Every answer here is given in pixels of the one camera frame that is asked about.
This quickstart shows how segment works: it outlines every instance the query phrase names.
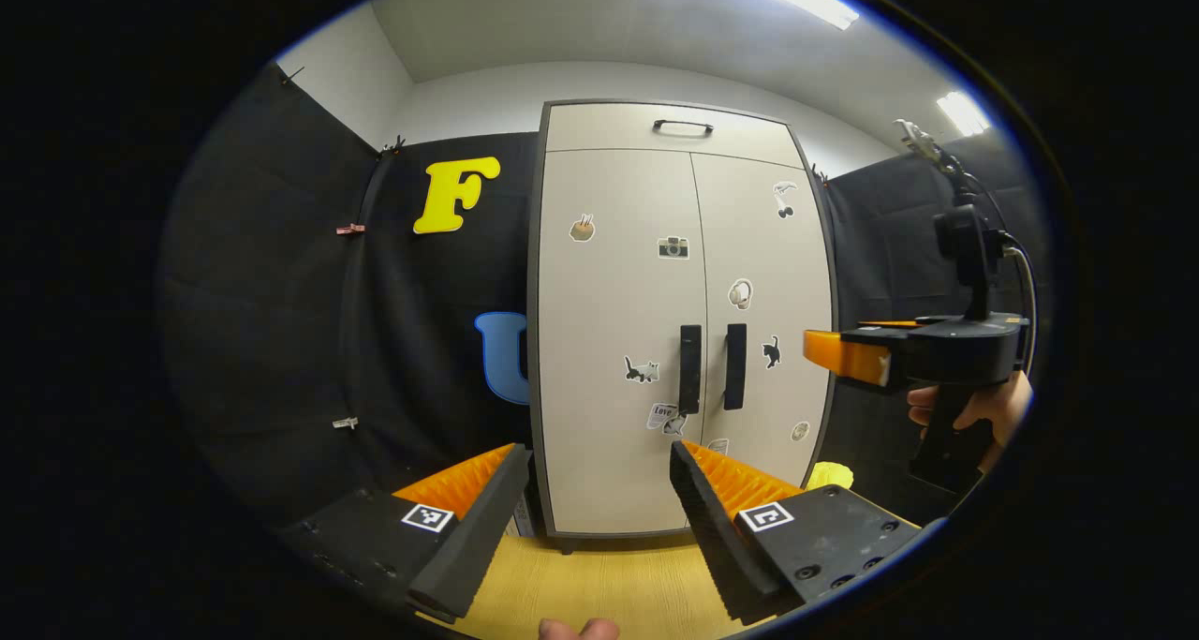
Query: white cabinet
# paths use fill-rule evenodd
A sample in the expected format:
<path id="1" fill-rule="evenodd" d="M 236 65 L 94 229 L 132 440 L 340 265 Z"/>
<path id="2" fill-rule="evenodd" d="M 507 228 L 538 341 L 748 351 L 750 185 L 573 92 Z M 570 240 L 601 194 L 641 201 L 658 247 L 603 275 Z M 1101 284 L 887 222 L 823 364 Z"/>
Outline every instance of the white cabinet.
<path id="1" fill-rule="evenodd" d="M 547 103 L 542 127 L 528 338 L 550 533 L 683 530 L 668 475 L 680 436 L 806 483 L 830 384 L 802 357 L 803 330 L 833 328 L 835 303 L 788 127 L 610 102 Z"/>

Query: wooden floor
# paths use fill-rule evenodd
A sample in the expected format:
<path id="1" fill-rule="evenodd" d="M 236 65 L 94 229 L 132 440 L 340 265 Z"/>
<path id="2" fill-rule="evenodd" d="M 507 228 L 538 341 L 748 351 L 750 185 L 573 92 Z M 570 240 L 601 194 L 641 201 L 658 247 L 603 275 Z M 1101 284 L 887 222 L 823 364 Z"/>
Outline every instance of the wooden floor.
<path id="1" fill-rule="evenodd" d="M 482 640 L 535 640 L 542 617 L 576 629 L 607 617 L 621 640 L 709 640 L 747 628 L 725 614 L 689 533 L 584 541 L 570 556 L 549 542 L 504 536 L 470 614 L 450 628 Z"/>

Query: black curtain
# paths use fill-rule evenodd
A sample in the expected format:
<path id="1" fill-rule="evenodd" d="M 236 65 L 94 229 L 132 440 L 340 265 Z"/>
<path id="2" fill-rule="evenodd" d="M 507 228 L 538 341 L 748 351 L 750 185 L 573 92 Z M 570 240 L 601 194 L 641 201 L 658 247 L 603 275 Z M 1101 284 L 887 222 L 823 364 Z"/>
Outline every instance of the black curtain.
<path id="1" fill-rule="evenodd" d="M 269 525 L 369 483 L 338 333 L 348 239 L 376 152 L 271 64 L 176 188 L 159 261 L 164 355 L 195 442 Z"/>
<path id="2" fill-rule="evenodd" d="M 1014 147 L 994 128 L 983 135 L 942 144 L 981 180 L 986 199 L 977 209 L 993 227 L 1006 227 L 1029 252 L 1036 276 L 1040 338 L 1030 376 L 1041 381 L 1053 328 L 1050 227 L 1037 187 Z M 952 187 L 929 162 L 914 153 L 830 179 L 825 193 L 832 215 L 840 328 L 864 320 L 910 320 L 917 315 L 960 315 L 970 300 L 953 264 L 936 248 L 933 217 L 952 207 Z M 1002 260 L 993 310 L 1023 312 L 1020 278 Z M 854 471 L 854 490 L 923 525 L 952 507 L 956 497 L 909 477 L 906 464 L 920 443 L 920 427 L 906 417 L 904 393 L 880 396 L 837 385 L 820 460 Z"/>
<path id="3" fill-rule="evenodd" d="M 361 277 L 345 315 L 353 330 L 354 405 L 394 488 L 506 443 L 531 445 L 529 406 L 492 392 L 477 316 L 524 315 L 529 188 L 536 132 L 405 145 L 362 209 Z M 495 157 L 462 228 L 415 234 L 428 165 Z M 508 362 L 528 375 L 524 334 Z"/>

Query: cabinet handle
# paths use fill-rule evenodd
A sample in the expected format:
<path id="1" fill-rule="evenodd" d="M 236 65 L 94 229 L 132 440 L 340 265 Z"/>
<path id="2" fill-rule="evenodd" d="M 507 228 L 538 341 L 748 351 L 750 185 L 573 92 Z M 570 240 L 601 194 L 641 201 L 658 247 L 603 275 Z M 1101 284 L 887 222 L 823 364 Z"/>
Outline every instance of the cabinet handle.
<path id="1" fill-rule="evenodd" d="M 699 412 L 700 325 L 679 327 L 679 415 Z"/>
<path id="2" fill-rule="evenodd" d="M 695 125 L 695 127 L 703 127 L 704 128 L 704 135 L 710 135 L 710 133 L 712 133 L 712 131 L 715 131 L 715 128 L 716 128 L 716 127 L 712 127 L 712 125 L 709 125 L 706 122 L 687 122 L 687 120 L 653 120 L 653 131 L 661 131 L 662 125 L 665 125 L 665 123 L 671 123 L 671 125 Z"/>
<path id="3" fill-rule="evenodd" d="M 746 400 L 746 325 L 729 325 L 725 338 L 724 410 L 740 410 Z"/>

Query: blue letter u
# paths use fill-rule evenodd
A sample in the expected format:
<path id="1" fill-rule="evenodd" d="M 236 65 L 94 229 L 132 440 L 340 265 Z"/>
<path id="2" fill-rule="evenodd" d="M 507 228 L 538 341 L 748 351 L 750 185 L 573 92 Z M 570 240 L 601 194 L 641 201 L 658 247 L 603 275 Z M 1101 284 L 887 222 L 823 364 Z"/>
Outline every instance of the blue letter u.
<path id="1" fill-rule="evenodd" d="M 496 397 L 513 404 L 529 404 L 529 381 L 520 374 L 520 332 L 525 315 L 517 312 L 484 312 L 475 316 L 475 328 L 483 333 L 483 375 Z"/>

